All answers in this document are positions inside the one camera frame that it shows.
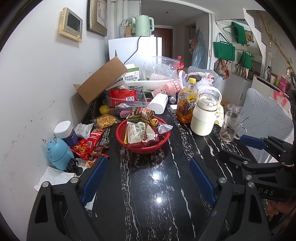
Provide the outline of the peanut snack bag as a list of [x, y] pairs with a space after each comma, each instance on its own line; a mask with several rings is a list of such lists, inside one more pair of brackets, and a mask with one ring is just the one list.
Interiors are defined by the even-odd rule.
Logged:
[[133, 107], [130, 114], [127, 116], [127, 121], [141, 121], [144, 123], [150, 123], [152, 117], [154, 116], [154, 111], [143, 107]]

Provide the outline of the crumpled white tissue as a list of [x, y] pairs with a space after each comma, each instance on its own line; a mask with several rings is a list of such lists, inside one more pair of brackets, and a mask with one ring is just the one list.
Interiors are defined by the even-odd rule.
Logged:
[[59, 185], [67, 183], [73, 177], [76, 177], [75, 173], [67, 173], [48, 166], [39, 183], [34, 186], [34, 189], [38, 192], [45, 181], [48, 181], [51, 185]]

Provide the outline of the clear plastic tray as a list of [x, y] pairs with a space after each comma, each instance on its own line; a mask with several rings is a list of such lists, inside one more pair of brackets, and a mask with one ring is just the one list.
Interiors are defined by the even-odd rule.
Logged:
[[145, 108], [148, 104], [144, 91], [141, 87], [112, 88], [106, 94], [110, 114], [125, 118], [133, 107]]

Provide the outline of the green tote bag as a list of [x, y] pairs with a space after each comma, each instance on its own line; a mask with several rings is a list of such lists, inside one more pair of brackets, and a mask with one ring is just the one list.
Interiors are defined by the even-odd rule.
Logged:
[[234, 61], [235, 60], [235, 46], [228, 42], [228, 40], [219, 33], [219, 42], [214, 42], [214, 56], [217, 59]]

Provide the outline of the orange drink bottle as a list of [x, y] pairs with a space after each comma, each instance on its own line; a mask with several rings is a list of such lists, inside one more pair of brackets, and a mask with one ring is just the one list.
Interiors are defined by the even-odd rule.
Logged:
[[188, 86], [178, 93], [176, 116], [181, 123], [190, 123], [192, 120], [198, 93], [196, 82], [196, 78], [189, 78]]

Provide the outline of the yellow snack clear bag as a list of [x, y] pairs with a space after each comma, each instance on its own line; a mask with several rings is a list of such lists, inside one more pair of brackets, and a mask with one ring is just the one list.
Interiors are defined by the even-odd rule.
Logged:
[[113, 126], [117, 123], [120, 123], [120, 120], [118, 120], [115, 116], [112, 116], [110, 114], [104, 114], [95, 118], [93, 120], [93, 123], [95, 123], [99, 129], [104, 129]]

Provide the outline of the framed picture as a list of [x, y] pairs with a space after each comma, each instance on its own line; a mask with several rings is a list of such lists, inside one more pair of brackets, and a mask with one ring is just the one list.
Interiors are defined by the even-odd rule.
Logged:
[[89, 32], [107, 36], [107, 1], [87, 1], [87, 30]]

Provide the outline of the red bag in tray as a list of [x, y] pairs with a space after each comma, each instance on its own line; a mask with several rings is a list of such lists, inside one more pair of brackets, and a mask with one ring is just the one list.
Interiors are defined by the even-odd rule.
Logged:
[[117, 105], [126, 101], [136, 101], [136, 93], [136, 90], [129, 90], [126, 88], [111, 89], [109, 92], [109, 97], [111, 99], [110, 106], [116, 107]]

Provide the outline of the white peanut candy packet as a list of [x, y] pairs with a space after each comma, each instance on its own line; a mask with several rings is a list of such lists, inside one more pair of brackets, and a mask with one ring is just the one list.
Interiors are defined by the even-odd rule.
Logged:
[[163, 134], [169, 132], [172, 128], [173, 128], [172, 125], [168, 125], [165, 123], [159, 123], [157, 126], [157, 130], [160, 135], [163, 135]]

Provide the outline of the wall intercom panel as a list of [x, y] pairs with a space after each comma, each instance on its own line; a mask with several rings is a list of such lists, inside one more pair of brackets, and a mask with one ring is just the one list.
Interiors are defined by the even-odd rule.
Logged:
[[71, 40], [82, 42], [83, 20], [69, 8], [61, 12], [59, 34]]

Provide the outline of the grey leaf chair cushion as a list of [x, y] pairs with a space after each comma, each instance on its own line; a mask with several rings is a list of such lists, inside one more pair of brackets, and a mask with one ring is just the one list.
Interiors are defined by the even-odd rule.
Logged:
[[239, 114], [243, 127], [239, 135], [249, 135], [256, 138], [273, 136], [286, 141], [293, 134], [292, 119], [285, 114], [280, 104], [263, 96], [257, 90], [249, 88], [245, 102]]

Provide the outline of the white maroon snack bag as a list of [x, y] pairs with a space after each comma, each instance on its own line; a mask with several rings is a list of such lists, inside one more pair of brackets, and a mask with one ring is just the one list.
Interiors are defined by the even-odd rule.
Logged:
[[148, 123], [131, 121], [126, 125], [127, 146], [130, 148], [148, 147], [159, 142], [158, 131]]

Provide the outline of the white cylinder roll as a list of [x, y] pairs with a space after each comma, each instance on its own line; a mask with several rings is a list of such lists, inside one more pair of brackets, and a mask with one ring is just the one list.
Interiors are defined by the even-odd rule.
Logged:
[[148, 109], [153, 110], [155, 114], [163, 114], [168, 103], [168, 95], [158, 93], [148, 104]]

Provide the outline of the red plastic basket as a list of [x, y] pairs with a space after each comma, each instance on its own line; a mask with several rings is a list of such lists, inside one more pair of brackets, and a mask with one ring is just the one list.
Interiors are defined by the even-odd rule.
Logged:
[[128, 117], [116, 128], [118, 142], [137, 154], [149, 154], [162, 147], [168, 140], [172, 125], [153, 115]]

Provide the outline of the white cap blue jar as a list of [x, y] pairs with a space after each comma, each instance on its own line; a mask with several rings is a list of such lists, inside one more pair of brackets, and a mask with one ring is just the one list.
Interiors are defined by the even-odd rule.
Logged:
[[79, 142], [73, 125], [69, 120], [58, 123], [54, 128], [54, 135], [56, 138], [62, 139], [69, 147], [74, 147]]

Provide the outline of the white refrigerator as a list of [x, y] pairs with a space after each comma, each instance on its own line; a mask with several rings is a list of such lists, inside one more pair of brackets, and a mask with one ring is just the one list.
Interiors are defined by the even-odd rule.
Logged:
[[154, 56], [162, 56], [162, 37], [128, 37], [108, 40], [109, 59], [118, 57], [125, 64], [140, 67]]

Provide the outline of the glass cartoon mug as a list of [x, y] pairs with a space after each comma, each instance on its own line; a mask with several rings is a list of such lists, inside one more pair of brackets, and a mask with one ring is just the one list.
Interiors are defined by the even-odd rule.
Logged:
[[219, 133], [221, 140], [232, 142], [234, 139], [239, 140], [241, 136], [247, 134], [247, 129], [243, 126], [243, 122], [246, 120], [247, 118], [243, 119], [242, 116], [233, 111], [227, 111]]

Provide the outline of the cardboard box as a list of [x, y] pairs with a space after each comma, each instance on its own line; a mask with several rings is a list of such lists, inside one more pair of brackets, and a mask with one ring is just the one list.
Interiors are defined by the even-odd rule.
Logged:
[[102, 92], [116, 83], [127, 72], [118, 57], [114, 57], [94, 72], [81, 85], [74, 84], [74, 88], [87, 104], [95, 100]]

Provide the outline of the green electric kettle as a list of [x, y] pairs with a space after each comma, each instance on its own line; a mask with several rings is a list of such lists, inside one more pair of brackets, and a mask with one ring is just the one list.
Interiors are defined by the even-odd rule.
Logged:
[[135, 35], [149, 37], [154, 31], [154, 18], [147, 15], [135, 16]]

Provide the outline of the yellow lemon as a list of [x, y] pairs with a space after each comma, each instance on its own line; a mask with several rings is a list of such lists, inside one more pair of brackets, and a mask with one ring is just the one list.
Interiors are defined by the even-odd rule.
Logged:
[[101, 115], [105, 115], [105, 114], [109, 114], [110, 110], [109, 110], [109, 106], [108, 105], [102, 105], [99, 108], [100, 114]]

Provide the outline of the red packets pile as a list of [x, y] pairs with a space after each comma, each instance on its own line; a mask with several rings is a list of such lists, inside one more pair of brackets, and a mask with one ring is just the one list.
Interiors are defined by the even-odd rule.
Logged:
[[91, 168], [99, 156], [109, 157], [105, 152], [108, 146], [99, 144], [103, 134], [104, 131], [93, 130], [88, 139], [81, 139], [77, 145], [71, 147], [74, 156], [82, 159], [79, 161], [81, 166]]

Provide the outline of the blue robot figure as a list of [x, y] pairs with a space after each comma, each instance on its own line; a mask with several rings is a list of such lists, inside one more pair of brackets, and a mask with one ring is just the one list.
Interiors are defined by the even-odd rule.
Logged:
[[48, 160], [57, 169], [61, 171], [66, 171], [68, 163], [71, 159], [74, 159], [74, 155], [70, 147], [60, 138], [53, 138], [49, 141], [42, 139], [46, 144], [46, 154]]

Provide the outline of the pink panda paper cup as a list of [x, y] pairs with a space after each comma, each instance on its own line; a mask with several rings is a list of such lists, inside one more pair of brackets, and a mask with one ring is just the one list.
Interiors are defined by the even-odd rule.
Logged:
[[167, 96], [173, 96], [179, 93], [183, 88], [183, 84], [179, 79], [171, 79], [166, 82], [162, 87], [152, 91], [152, 96], [155, 97], [157, 94], [162, 93]]

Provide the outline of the yellow lollipop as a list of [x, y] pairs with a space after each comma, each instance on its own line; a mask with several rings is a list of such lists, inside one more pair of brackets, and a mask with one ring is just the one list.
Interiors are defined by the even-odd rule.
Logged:
[[150, 125], [155, 127], [155, 128], [158, 127], [159, 126], [159, 120], [157, 118], [151, 119]]

